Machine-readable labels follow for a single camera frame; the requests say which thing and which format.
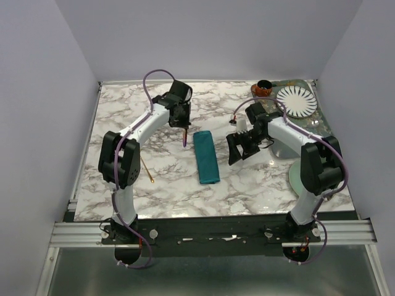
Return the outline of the iridescent rainbow knife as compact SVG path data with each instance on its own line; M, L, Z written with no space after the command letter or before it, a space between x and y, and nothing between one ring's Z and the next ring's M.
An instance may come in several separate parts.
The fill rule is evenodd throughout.
M188 143L188 129L184 129L182 143L183 143L183 147L186 147Z

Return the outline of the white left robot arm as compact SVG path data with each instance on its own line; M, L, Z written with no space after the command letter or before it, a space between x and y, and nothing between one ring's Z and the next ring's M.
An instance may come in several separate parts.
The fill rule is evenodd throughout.
M98 170L104 181L115 186L110 225L124 244L142 237L133 225L138 217L133 185L141 171L141 148L164 125L188 130L192 95L191 86L173 80L167 92L149 100L148 111L118 133L108 131L103 137Z

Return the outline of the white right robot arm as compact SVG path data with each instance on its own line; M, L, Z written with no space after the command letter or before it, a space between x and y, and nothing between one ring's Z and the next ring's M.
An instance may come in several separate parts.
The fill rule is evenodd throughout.
M302 192L296 205L287 214L285 237L293 242L306 235L315 223L323 201L342 191L348 181L338 140L321 137L288 120L281 111L268 113L259 102L248 100L247 119L232 115L230 124L236 131L226 136L229 148L228 164L233 165L260 152L264 140L280 141L300 159Z

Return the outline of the gold spoon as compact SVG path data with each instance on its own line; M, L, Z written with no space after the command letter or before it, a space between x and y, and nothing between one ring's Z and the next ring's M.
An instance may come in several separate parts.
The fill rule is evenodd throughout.
M145 171L146 171L146 174L147 174L147 176L148 176L150 182L151 182L152 184L154 184L154 183L155 183L155 180L154 180L154 178L152 177L152 174L150 173L150 171L149 171L149 169L148 169L148 167L147 167L145 161L143 160L142 157L140 157L140 159L141 159L141 163L143 164L143 167L144 167L144 169L145 169Z

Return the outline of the teal cloth napkin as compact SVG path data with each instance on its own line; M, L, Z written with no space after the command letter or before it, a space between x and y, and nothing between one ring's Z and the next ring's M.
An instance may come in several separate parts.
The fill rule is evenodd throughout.
M212 133L210 131L194 133L193 144L199 183L218 183L220 181L220 174Z

